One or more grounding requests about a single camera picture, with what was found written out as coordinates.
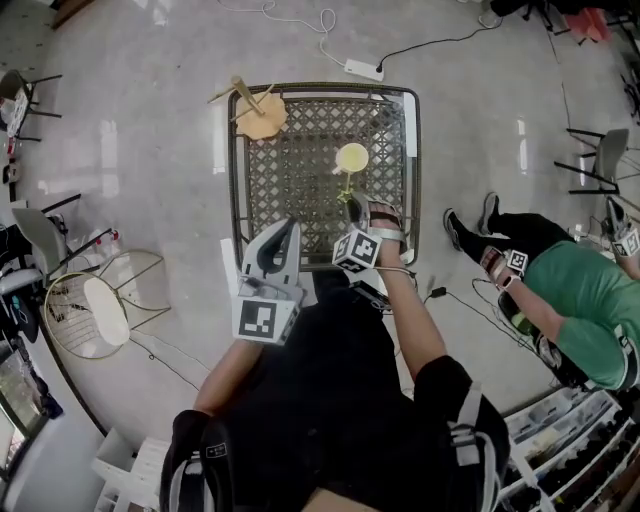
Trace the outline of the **dark chair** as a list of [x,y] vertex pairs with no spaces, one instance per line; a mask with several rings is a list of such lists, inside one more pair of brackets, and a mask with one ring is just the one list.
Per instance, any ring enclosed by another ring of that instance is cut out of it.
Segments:
[[39,137],[22,135],[22,128],[28,116],[62,118],[60,114],[35,109],[40,105],[36,87],[62,77],[58,74],[29,81],[17,70],[9,70],[0,77],[0,132],[9,139],[40,143]]

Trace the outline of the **person's left forearm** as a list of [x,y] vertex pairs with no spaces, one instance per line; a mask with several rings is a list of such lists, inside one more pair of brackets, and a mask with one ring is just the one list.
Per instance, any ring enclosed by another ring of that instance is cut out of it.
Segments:
[[193,409],[209,416],[222,410],[252,371],[262,351],[261,344],[236,339],[204,380]]

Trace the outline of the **white power strip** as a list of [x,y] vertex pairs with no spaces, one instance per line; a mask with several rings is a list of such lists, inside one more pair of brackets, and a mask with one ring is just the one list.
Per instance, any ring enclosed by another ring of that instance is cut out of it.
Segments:
[[347,59],[344,64],[344,71],[350,75],[367,80],[376,82],[384,81],[384,69],[380,65],[373,65],[354,59]]

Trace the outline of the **dark metal lattice table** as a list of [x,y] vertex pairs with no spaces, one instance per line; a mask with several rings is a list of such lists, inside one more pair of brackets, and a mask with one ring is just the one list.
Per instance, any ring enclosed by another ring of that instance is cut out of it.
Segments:
[[418,256],[421,211],[420,102],[409,88],[347,82],[276,84],[288,119],[273,138],[251,140],[230,123],[239,96],[228,97],[228,164],[231,243],[241,261],[249,243],[270,224],[296,218],[302,268],[320,243],[348,229],[337,200],[345,176],[332,174],[338,150],[360,143],[369,153],[352,187],[391,203],[403,217],[406,265]]

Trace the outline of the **person's right forearm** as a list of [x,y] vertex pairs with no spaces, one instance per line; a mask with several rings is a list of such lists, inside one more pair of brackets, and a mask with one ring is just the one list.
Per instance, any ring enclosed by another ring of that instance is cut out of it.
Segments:
[[415,381],[426,364],[447,354],[444,340],[401,260],[398,241],[382,241],[378,272],[387,290],[400,351]]

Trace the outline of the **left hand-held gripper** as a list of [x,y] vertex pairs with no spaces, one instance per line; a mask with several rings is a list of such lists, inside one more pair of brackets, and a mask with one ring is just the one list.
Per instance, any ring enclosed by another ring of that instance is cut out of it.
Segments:
[[294,218],[264,229],[246,248],[232,297],[233,335],[283,345],[301,311],[301,227]]

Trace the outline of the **pink chair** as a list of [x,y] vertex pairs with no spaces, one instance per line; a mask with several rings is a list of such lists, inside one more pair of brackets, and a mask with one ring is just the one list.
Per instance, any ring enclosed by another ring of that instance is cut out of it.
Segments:
[[564,19],[570,33],[577,41],[588,39],[593,42],[602,42],[611,39],[611,31],[603,9],[587,7],[577,14],[565,14]]

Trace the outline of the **white drawer unit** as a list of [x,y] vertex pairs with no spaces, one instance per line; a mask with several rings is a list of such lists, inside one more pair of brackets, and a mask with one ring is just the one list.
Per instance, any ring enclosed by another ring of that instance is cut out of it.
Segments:
[[496,512],[595,512],[640,459],[640,424],[606,391],[561,388],[505,418]]

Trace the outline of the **white shelf unit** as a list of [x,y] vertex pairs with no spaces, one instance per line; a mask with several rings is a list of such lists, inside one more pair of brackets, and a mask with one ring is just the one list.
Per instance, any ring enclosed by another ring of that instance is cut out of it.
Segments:
[[91,463],[104,480],[94,512],[159,512],[161,471],[169,444],[147,437],[133,448],[111,429]]

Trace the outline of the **person's black clothing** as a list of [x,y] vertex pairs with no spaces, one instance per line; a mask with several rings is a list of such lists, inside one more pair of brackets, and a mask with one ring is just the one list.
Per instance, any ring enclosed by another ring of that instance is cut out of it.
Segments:
[[222,410],[176,416],[160,511],[303,512],[327,491],[378,512],[494,512],[508,430],[465,368],[447,353],[413,381],[344,274],[314,284]]

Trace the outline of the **cream cup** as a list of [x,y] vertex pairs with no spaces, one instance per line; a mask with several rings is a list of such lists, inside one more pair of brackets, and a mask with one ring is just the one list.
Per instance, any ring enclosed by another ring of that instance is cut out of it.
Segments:
[[348,143],[341,147],[335,156],[334,175],[341,173],[357,173],[366,168],[369,153],[360,143]]

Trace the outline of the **wooden mug tree stand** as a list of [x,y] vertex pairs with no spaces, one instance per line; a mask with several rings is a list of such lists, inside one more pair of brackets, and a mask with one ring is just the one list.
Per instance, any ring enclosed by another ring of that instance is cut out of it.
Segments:
[[220,98],[237,94],[236,110],[231,113],[230,123],[236,133],[251,140],[275,137],[285,126],[288,112],[284,100],[274,93],[276,84],[262,89],[249,87],[239,75],[231,77],[230,85],[216,92],[208,101],[213,104]]

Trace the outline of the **grey chair black legs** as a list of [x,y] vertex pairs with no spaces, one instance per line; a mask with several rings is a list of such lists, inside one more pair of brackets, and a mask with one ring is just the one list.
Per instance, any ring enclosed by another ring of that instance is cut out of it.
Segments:
[[592,167],[585,170],[566,163],[554,162],[558,169],[569,171],[596,183],[595,189],[581,187],[569,190],[570,195],[604,195],[619,196],[620,187],[617,178],[618,166],[628,150],[630,132],[626,128],[597,133],[587,130],[567,128],[566,132],[573,138],[586,136],[597,140],[592,145],[593,151],[581,155],[582,159],[592,159]]
[[34,264],[29,268],[21,268],[0,278],[0,288],[3,293],[9,293],[24,287],[42,285],[62,276],[68,270],[69,263],[83,255],[93,246],[97,246],[107,236],[117,240],[119,233],[108,228],[99,232],[86,243],[75,250],[67,245],[68,230],[64,224],[56,223],[48,213],[78,201],[81,194],[70,196],[43,210],[34,208],[14,208],[12,213],[15,225],[24,239],[31,245],[31,256]]

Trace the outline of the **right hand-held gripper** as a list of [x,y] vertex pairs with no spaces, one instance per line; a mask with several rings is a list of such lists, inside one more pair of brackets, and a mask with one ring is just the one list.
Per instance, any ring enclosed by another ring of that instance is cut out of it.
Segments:
[[[372,221],[371,213],[386,211],[398,216],[401,228],[386,221]],[[347,199],[349,231],[333,248],[332,263],[348,272],[360,273],[388,263],[398,263],[408,250],[403,218],[389,202],[352,192]]]

